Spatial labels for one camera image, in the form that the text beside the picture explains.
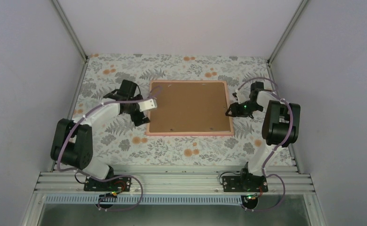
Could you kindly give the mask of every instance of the black mounting plate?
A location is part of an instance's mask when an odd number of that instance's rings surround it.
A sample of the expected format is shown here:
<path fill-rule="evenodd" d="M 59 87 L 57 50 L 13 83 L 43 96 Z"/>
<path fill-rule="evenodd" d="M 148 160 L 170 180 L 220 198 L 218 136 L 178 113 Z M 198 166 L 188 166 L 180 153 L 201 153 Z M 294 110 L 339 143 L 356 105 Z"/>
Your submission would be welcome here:
<path fill-rule="evenodd" d="M 262 180 L 251 183 L 248 190 L 244 190 L 240 185 L 240 176 L 222 176 L 223 192 L 260 192 L 259 185 L 261 185 L 262 192 L 267 192 L 268 184 L 263 185 L 264 182 L 266 183 L 267 180 L 263 177 Z"/>
<path fill-rule="evenodd" d="M 93 180 L 91 178 L 86 178 L 85 187 L 83 190 L 85 192 L 113 192 L 121 189 L 121 183 L 117 183 L 117 181 L 123 181 L 125 184 L 129 182 L 129 185 L 125 186 L 124 192 L 128 192 L 130 190 L 130 186 L 132 184 L 131 178 L 117 178 L 115 180 L 109 182 L 99 182 L 97 180 Z"/>

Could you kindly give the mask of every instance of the cardboard surface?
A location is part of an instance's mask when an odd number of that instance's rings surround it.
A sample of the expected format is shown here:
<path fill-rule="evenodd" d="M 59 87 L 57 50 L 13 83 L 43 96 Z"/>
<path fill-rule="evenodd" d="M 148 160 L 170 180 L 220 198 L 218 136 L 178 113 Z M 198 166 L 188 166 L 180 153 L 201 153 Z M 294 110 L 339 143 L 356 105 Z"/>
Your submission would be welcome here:
<path fill-rule="evenodd" d="M 229 96 L 225 81 L 150 82 L 162 87 L 157 109 L 150 112 L 147 135 L 232 136 L 232 119 L 225 115 Z"/>

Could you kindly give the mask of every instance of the floral pattern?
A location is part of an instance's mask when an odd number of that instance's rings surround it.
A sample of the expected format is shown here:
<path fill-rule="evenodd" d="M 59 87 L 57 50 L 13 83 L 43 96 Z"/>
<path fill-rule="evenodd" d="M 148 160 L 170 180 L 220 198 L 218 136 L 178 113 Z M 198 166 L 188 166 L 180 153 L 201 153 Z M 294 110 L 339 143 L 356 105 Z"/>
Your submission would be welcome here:
<path fill-rule="evenodd" d="M 229 93 L 249 78 L 269 77 L 266 60 L 238 56 L 178 56 L 144 54 L 94 54 L 90 57 L 74 117 L 81 117 L 102 97 L 118 89 L 122 80 L 137 83 L 144 97 L 151 80 L 223 80 Z M 250 93 L 250 85 L 243 88 Z M 264 113 L 254 119 L 234 118 L 231 137 L 148 137 L 146 125 L 135 127 L 126 114 L 94 131 L 93 151 L 106 164 L 139 165 L 244 165 L 261 145 Z M 271 165 L 292 165 L 282 148 Z"/>

